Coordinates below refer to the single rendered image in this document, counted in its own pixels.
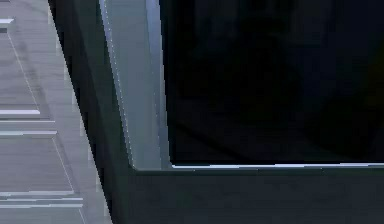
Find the grey chest of drawers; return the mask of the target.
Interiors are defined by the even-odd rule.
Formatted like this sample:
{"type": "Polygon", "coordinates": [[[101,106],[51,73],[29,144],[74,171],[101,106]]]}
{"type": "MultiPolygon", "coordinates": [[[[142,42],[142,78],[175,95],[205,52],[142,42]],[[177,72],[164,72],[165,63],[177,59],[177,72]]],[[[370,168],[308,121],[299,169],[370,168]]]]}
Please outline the grey chest of drawers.
{"type": "Polygon", "coordinates": [[[0,0],[0,224],[113,224],[48,0],[0,0]]]}

